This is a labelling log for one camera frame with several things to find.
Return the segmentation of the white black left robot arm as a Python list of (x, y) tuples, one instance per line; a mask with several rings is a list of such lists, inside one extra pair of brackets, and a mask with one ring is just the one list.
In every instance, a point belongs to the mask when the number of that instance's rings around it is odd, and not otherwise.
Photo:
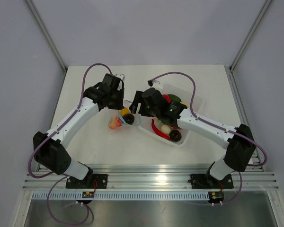
[(94, 86), (83, 89), (79, 103), (54, 128), (33, 137), (34, 160), (57, 175), (76, 179), (82, 188), (93, 184), (90, 167), (73, 159), (67, 147), (84, 124), (102, 109), (121, 110), (124, 99), (123, 74), (106, 74)]

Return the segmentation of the orange red tomato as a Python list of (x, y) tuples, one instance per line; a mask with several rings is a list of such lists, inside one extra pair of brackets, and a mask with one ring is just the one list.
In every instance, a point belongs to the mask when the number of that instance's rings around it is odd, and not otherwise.
[(108, 124), (108, 127), (112, 130), (116, 130), (123, 126), (123, 122), (118, 115), (115, 115)]

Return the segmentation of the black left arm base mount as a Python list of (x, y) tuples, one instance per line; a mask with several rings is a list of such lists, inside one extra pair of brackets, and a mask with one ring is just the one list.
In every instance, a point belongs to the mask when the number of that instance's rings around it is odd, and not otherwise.
[(106, 189), (108, 182), (107, 174), (90, 174), (83, 180), (70, 177), (66, 182), (67, 189)]

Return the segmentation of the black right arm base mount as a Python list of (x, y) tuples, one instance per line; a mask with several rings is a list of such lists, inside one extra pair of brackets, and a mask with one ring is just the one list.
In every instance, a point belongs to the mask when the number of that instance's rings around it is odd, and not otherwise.
[(231, 174), (226, 175), (222, 180), (216, 180), (208, 174), (191, 174), (188, 179), (192, 189), (233, 189)]

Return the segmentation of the clear zip top bag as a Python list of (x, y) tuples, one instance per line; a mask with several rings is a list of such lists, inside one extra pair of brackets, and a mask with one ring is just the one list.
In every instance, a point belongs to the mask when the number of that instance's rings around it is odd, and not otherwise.
[(137, 114), (130, 112), (129, 107), (132, 101), (124, 99), (121, 110), (114, 110), (111, 118), (108, 121), (110, 130), (119, 130), (129, 127), (138, 127), (141, 124), (141, 118)]

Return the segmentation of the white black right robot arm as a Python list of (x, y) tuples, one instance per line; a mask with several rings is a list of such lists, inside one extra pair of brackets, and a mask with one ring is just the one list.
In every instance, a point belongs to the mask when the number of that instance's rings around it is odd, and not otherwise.
[(227, 183), (226, 177), (232, 172), (246, 170), (256, 149), (248, 126), (241, 124), (239, 127), (223, 127), (205, 120), (185, 104), (168, 101), (154, 88), (137, 91), (129, 109), (133, 114), (155, 117), (164, 124), (195, 132), (226, 150), (225, 155), (213, 162), (204, 175), (191, 180), (193, 187), (213, 189), (224, 186)]

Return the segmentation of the dark purple plum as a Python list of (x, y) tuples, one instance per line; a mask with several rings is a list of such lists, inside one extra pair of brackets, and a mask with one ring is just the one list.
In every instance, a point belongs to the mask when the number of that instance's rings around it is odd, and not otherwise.
[(135, 116), (133, 114), (129, 113), (129, 114), (124, 115), (123, 119), (124, 119), (126, 124), (133, 125), (133, 123), (135, 121)]

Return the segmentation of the yellow orange fruit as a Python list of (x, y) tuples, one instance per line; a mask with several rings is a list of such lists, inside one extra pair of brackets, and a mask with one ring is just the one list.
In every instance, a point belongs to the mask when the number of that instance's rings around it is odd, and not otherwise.
[(126, 114), (130, 114), (131, 112), (130, 112), (130, 110), (128, 109), (128, 108), (123, 108), (121, 111), (120, 111), (120, 115), (121, 116), (124, 116), (124, 115), (126, 115)]

